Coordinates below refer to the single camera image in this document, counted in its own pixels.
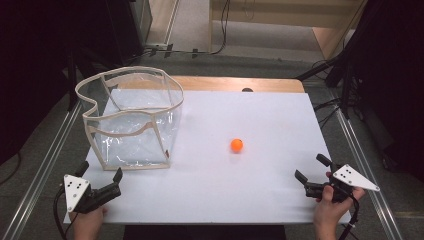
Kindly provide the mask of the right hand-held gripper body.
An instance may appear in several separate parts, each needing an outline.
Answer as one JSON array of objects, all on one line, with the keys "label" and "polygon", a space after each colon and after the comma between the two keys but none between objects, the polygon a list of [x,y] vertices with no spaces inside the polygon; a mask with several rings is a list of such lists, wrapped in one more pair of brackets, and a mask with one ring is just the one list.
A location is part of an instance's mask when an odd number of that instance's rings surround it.
[{"label": "right hand-held gripper body", "polygon": [[371,182],[348,164],[332,172],[327,182],[313,183],[308,181],[303,186],[307,197],[321,198],[323,189],[327,185],[330,185],[334,189],[333,202],[343,202],[352,195],[354,187],[360,187],[375,192],[380,191],[379,186]]}]

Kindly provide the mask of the white table mat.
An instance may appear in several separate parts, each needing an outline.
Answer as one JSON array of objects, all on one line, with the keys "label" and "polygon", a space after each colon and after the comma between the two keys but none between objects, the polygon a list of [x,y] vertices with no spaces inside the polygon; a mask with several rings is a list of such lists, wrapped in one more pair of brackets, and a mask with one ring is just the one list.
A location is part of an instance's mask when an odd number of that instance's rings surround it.
[{"label": "white table mat", "polygon": [[[234,153],[233,139],[243,150]],[[294,174],[323,183],[328,152],[305,93],[187,91],[167,169],[126,171],[113,224],[297,224],[315,202]]]}]

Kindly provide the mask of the person's left hand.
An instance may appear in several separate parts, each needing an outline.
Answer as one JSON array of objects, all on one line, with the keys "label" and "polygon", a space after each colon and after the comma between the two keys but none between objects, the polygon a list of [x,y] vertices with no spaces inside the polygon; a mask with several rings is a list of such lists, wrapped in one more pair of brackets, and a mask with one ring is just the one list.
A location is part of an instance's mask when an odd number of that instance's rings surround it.
[{"label": "person's left hand", "polygon": [[107,209],[102,206],[87,214],[71,212],[74,240],[97,240]]}]

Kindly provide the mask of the orange ball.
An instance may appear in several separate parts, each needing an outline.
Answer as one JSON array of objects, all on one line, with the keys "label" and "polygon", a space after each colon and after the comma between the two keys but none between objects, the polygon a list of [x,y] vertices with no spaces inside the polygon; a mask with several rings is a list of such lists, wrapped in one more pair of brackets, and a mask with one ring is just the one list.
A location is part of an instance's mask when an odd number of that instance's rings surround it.
[{"label": "orange ball", "polygon": [[243,150],[244,143],[241,139],[235,138],[230,143],[230,148],[234,153],[239,153]]}]

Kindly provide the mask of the black metal stand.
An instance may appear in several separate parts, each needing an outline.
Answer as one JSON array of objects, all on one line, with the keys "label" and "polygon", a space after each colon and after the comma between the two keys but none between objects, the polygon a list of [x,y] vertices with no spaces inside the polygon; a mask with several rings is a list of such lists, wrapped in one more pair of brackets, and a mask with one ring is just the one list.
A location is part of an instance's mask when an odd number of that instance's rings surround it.
[{"label": "black metal stand", "polygon": [[326,69],[330,69],[330,72],[324,79],[327,87],[335,88],[339,83],[342,83],[342,94],[339,107],[343,116],[348,119],[349,97],[353,81],[353,67],[342,54],[339,54],[330,60],[324,60],[322,64],[298,75],[297,79],[304,81],[320,72],[324,72]]},{"label": "black metal stand", "polygon": [[77,95],[75,93],[75,86],[77,84],[77,65],[75,64],[73,51],[67,50],[67,63],[68,63],[68,80],[69,80],[69,105],[68,111],[71,111],[77,103]]}]

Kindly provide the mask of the aluminium floor rail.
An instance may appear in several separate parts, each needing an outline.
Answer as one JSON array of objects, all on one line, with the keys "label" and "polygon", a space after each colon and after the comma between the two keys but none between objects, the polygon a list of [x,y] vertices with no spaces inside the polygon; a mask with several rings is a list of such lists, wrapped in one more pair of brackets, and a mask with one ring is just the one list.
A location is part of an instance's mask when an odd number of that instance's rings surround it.
[{"label": "aluminium floor rail", "polygon": [[357,138],[351,119],[347,119],[342,110],[337,111],[337,119],[356,164],[357,174],[352,177],[352,180],[359,179],[359,182],[353,183],[357,183],[359,187],[362,187],[368,191],[370,200],[374,206],[374,211],[377,214],[386,239],[404,240],[395,220],[394,213],[392,212],[383,194],[382,188],[379,185],[379,182],[377,181],[375,174],[371,169],[370,164],[368,163],[368,158],[366,157],[363,148]]},{"label": "aluminium floor rail", "polygon": [[23,229],[49,178],[49,175],[53,170],[60,151],[62,150],[72,126],[78,117],[80,109],[81,103],[80,101],[77,101],[74,106],[67,111],[47,153],[43,158],[43,161],[40,164],[40,167],[38,168],[29,188],[20,200],[13,218],[1,240],[19,240],[20,235],[23,232]]}]

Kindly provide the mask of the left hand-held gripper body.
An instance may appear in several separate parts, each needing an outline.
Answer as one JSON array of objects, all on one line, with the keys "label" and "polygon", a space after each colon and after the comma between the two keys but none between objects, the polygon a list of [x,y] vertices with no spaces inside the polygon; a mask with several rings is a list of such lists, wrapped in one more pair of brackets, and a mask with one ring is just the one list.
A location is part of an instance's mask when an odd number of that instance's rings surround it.
[{"label": "left hand-held gripper body", "polygon": [[64,189],[68,212],[89,213],[121,195],[119,184],[112,182],[100,189],[81,177],[64,176]]}]

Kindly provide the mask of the person's right hand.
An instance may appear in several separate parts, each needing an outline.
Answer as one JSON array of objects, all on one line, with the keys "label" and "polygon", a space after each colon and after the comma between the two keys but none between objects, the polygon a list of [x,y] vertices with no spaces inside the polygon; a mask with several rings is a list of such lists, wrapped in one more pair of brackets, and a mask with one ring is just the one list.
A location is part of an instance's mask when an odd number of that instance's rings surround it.
[{"label": "person's right hand", "polygon": [[343,202],[333,202],[333,193],[331,186],[325,186],[322,198],[315,207],[313,224],[318,231],[335,232],[341,217],[353,206],[353,199],[350,197]]}]

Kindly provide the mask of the wooden table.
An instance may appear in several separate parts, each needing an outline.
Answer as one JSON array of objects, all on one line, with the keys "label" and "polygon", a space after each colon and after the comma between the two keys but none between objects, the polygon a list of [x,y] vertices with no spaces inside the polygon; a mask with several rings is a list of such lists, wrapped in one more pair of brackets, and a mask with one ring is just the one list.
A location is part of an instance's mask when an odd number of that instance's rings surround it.
[{"label": "wooden table", "polygon": [[133,80],[119,83],[119,89],[155,89],[155,90],[191,91],[242,91],[253,92],[304,93],[302,83],[297,79],[242,78],[242,77],[206,77],[172,76],[171,80]]}]

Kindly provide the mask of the light wooden shelf unit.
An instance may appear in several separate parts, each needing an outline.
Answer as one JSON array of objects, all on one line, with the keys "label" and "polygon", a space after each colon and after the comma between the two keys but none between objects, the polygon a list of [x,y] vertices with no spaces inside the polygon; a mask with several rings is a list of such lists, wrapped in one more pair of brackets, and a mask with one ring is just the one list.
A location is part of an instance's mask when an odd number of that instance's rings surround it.
[{"label": "light wooden shelf unit", "polygon": [[232,53],[259,56],[319,51],[337,55],[368,0],[208,0],[209,47],[218,45],[218,22],[229,26]]}]

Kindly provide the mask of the clear plastic bag beige trim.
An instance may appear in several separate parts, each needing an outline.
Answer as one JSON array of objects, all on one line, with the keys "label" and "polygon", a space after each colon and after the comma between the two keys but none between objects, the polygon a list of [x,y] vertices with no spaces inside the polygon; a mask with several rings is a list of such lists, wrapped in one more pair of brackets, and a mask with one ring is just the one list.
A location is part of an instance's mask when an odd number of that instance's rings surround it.
[{"label": "clear plastic bag beige trim", "polygon": [[182,116],[182,86],[161,69],[124,67],[82,80],[87,139],[105,170],[162,169]]}]

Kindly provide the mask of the black cabinet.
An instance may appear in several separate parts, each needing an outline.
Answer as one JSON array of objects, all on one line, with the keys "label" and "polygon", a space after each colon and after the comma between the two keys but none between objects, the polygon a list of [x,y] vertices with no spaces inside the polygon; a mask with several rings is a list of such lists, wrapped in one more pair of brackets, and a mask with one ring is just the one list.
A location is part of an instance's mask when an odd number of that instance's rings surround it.
[{"label": "black cabinet", "polygon": [[153,17],[149,0],[106,0],[119,64],[129,63],[145,49]]}]

